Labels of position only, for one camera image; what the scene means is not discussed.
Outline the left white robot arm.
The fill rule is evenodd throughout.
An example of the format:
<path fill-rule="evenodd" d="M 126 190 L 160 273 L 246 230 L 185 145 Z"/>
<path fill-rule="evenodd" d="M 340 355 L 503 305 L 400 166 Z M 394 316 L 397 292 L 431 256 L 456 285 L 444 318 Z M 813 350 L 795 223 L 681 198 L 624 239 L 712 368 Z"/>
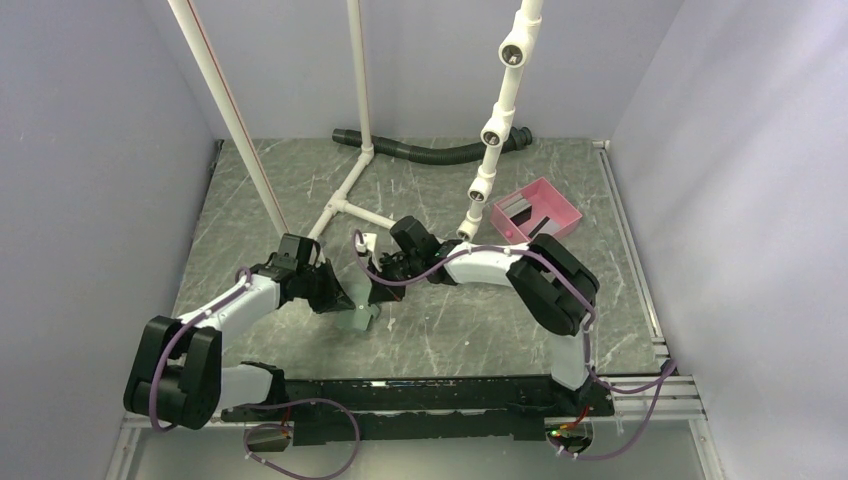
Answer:
<path fill-rule="evenodd" d="M 316 314 L 356 309 L 319 243 L 285 234 L 268 259 L 236 273 L 235 283 L 176 318 L 149 320 L 123 394 L 126 411 L 152 428 L 198 430 L 219 411 L 251 409 L 272 420 L 287 406 L 283 369 L 262 362 L 223 364 L 228 343 L 285 305 L 305 301 Z"/>

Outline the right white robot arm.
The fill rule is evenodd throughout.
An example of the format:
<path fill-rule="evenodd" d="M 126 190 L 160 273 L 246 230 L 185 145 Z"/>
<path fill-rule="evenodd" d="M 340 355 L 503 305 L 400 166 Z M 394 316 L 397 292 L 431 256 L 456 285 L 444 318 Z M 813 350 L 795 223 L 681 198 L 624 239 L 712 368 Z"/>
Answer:
<path fill-rule="evenodd" d="M 557 239 L 539 234 L 513 245 L 440 240 L 412 216 L 396 222 L 390 234 L 398 246 L 392 254 L 376 252 L 373 234 L 352 235 L 357 262 L 372 282 L 373 301 L 399 301 L 406 287 L 422 281 L 509 287 L 549 334 L 555 409 L 574 415 L 588 404 L 590 330 L 600 282 Z"/>

